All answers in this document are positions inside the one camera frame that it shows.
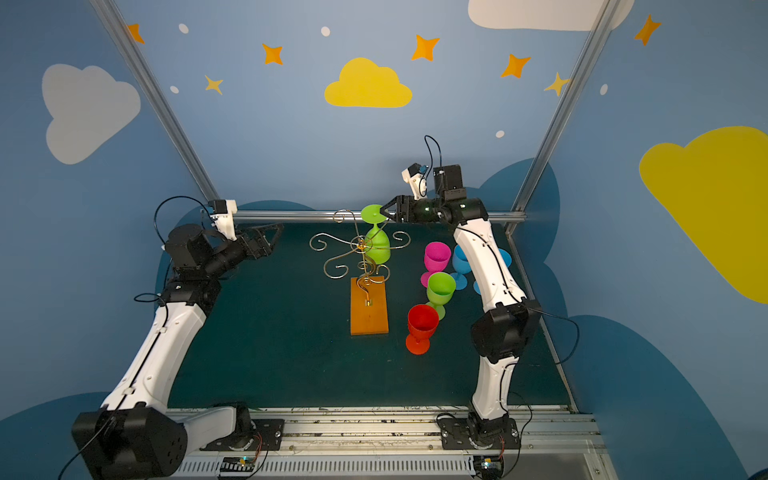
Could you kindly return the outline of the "green wine glass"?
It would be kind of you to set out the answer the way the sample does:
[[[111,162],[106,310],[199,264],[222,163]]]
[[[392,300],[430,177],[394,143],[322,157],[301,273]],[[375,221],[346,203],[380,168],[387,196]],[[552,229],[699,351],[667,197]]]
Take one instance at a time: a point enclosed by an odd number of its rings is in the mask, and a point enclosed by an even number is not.
[[[381,208],[379,204],[370,204],[361,210],[362,220],[371,226],[365,235],[365,254],[377,265],[385,264],[391,256],[390,240],[383,230],[387,217]]]
[[[428,305],[431,306],[442,320],[445,317],[445,305],[452,299],[456,290],[454,278],[445,272],[433,273],[427,281]]]

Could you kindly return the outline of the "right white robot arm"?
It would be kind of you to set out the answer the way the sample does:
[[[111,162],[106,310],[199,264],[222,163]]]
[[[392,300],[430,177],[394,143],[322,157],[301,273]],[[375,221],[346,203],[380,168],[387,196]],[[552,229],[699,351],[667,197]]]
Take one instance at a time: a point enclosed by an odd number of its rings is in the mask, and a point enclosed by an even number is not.
[[[468,429],[475,441],[488,443],[514,427],[507,408],[515,366],[539,326],[539,303],[526,298],[503,261],[489,220],[478,198],[467,196],[458,165],[432,171],[435,194],[427,194],[428,168],[414,163],[402,171],[410,195],[398,195],[380,212],[398,223],[441,223],[451,228],[478,283],[483,316],[471,326],[472,344],[480,356]]]

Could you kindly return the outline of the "pink wine glass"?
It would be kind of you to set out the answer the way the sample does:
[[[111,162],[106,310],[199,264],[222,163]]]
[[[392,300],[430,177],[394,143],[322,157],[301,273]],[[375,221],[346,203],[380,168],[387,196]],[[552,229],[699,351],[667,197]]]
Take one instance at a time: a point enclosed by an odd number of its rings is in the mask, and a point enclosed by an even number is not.
[[[424,251],[424,266],[426,272],[420,277],[423,287],[428,286],[429,278],[438,272],[443,272],[452,257],[451,248],[443,242],[430,242]]]

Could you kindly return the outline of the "red wine glass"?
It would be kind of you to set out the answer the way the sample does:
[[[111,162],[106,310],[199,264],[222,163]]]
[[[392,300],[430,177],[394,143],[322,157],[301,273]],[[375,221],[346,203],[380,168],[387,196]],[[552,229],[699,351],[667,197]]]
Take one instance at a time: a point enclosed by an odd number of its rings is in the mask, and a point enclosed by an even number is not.
[[[425,354],[438,325],[439,315],[433,307],[426,304],[412,307],[407,314],[407,350],[413,355]]]

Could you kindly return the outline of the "blue wine glass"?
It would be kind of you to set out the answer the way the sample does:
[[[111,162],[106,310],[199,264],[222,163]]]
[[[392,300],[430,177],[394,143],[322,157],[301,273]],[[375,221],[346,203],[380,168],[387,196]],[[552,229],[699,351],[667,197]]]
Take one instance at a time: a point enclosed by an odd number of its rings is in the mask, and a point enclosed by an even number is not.
[[[499,252],[501,254],[501,257],[502,257],[502,260],[504,261],[505,266],[507,268],[509,268],[511,263],[512,263],[512,256],[511,256],[511,254],[508,251],[504,250],[504,249],[500,249]],[[474,289],[474,291],[477,294],[480,294],[480,288],[479,288],[479,284],[478,284],[477,281],[475,281],[473,283],[473,289]]]
[[[471,266],[459,245],[456,245],[453,249],[451,264],[453,272],[450,276],[455,281],[456,289],[464,290],[468,285],[467,275],[471,272]]]

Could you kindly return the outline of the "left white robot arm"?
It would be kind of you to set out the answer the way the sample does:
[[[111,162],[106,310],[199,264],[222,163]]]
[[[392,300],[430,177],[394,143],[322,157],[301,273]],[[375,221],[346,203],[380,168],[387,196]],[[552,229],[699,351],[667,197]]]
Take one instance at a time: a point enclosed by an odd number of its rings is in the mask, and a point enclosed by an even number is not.
[[[176,375],[221,291],[221,277],[245,260],[273,253],[280,224],[226,237],[198,224],[173,229],[164,243],[174,276],[152,296],[157,309],[130,367],[98,410],[80,414],[72,437],[94,479],[150,479],[174,474],[185,456],[222,439],[245,450],[261,439],[242,403],[209,408],[184,420],[167,414]]]

